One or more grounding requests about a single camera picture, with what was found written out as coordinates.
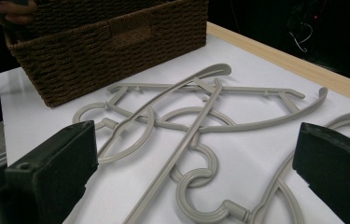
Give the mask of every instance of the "human hand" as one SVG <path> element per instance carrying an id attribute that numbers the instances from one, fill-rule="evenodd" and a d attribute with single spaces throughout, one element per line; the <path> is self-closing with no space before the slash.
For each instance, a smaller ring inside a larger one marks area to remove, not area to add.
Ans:
<path id="1" fill-rule="evenodd" d="M 5 15 L 5 20 L 19 25 L 30 24 L 34 20 L 33 13 L 37 11 L 37 5 L 33 0 L 29 0 L 29 6 L 17 5 L 9 1 L 0 1 L 0 14 Z"/>

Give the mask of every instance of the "brown woven basket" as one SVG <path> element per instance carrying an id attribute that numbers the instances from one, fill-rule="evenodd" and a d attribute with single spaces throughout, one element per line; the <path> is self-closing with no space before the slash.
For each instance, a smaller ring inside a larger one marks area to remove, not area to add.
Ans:
<path id="1" fill-rule="evenodd" d="M 206 42 L 208 0 L 36 3 L 35 22 L 7 32 L 7 47 L 50 107 Z"/>

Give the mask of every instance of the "table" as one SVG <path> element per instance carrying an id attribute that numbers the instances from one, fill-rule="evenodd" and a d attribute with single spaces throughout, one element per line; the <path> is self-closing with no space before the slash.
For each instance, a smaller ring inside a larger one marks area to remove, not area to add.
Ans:
<path id="1" fill-rule="evenodd" d="M 240 48 L 232 45 L 233 42 L 236 42 L 236 46 L 239 45 Z M 270 60 L 267 61 L 265 57 L 270 57 L 273 63 Z M 121 82 L 174 84 L 214 63 L 226 63 L 231 66 L 231 75 L 220 78 L 224 86 L 291 88 L 305 94 L 304 99 L 294 100 L 299 108 L 305 108 L 317 99 L 321 85 L 316 82 L 327 82 L 330 88 L 326 102 L 314 113 L 301 119 L 261 130 L 208 133 L 202 136 L 201 142 L 210 146 L 216 153 L 219 167 L 217 176 L 208 186 L 189 191 L 195 207 L 209 212 L 217 209 L 223 200 L 231 199 L 245 208 L 253 209 L 276 168 L 296 146 L 300 124 L 310 122 L 324 125 L 350 112 L 350 98 L 348 98 L 350 97 L 350 79 L 339 77 L 307 62 L 301 62 L 290 55 L 209 23 L 206 47 L 128 77 Z M 308 74 L 310 75 L 308 79 L 303 77 Z M 213 79 L 207 79 L 207 81 L 213 83 Z M 131 92 L 129 98 L 121 102 L 121 105 L 135 111 L 143 102 L 158 93 L 158 91 Z M 100 89 L 51 109 L 44 105 L 20 68 L 0 74 L 0 94 L 8 164 L 16 161 L 61 128 L 70 125 L 72 117 L 82 106 L 104 102 L 113 97 L 113 94 L 108 93 L 106 89 Z M 154 110 L 159 117 L 186 105 L 203 106 L 205 96 L 206 94 L 201 92 L 175 93 L 168 96 L 166 103 L 162 102 L 154 106 Z M 281 104 L 278 97 L 253 94 L 220 95 L 214 109 L 238 123 L 272 119 L 287 113 L 286 107 Z M 97 122 L 107 116 L 113 116 L 118 120 L 123 119 L 107 110 L 90 112 L 83 118 L 94 119 Z M 194 119 L 194 116 L 185 116 L 176 119 L 176 122 L 190 124 Z M 217 124 L 217 121 L 210 119 L 208 124 L 210 123 Z M 124 144 L 132 142 L 131 133 L 138 135 L 144 127 L 140 124 L 129 130 L 128 134 L 123 136 Z M 350 127 L 342 128 L 340 131 L 349 135 Z M 99 147 L 111 132 L 105 130 L 98 131 L 96 134 Z M 155 128 L 153 137 L 149 138 L 134 154 L 120 161 L 101 164 L 88 182 L 84 197 L 64 223 L 121 223 L 183 136 L 183 132 Z M 181 172 L 185 173 L 191 169 L 205 167 L 206 162 L 200 154 L 188 151 L 178 165 Z M 305 223 L 342 223 L 308 189 L 307 184 L 294 171 L 288 174 L 286 182 L 299 201 Z M 176 183 L 168 178 L 140 223 L 192 223 L 177 206 L 175 188 Z M 269 223 L 292 223 L 283 195 L 278 194 L 274 198 L 267 220 L 270 220 Z M 240 222 L 232 217 L 224 223 Z"/>

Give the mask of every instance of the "basket handle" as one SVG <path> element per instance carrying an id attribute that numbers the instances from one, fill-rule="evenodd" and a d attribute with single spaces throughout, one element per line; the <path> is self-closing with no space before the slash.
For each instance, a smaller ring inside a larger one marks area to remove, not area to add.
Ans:
<path id="1" fill-rule="evenodd" d="M 152 37 L 150 14 L 138 11 L 108 21 L 116 49 L 146 41 Z"/>

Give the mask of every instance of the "wicker basket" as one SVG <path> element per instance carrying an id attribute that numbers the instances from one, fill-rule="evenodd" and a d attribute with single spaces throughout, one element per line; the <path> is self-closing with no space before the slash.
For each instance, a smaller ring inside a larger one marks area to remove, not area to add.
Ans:
<path id="1" fill-rule="evenodd" d="M 208 0 L 36 0 L 7 33 L 45 104 L 61 105 L 205 45 Z"/>

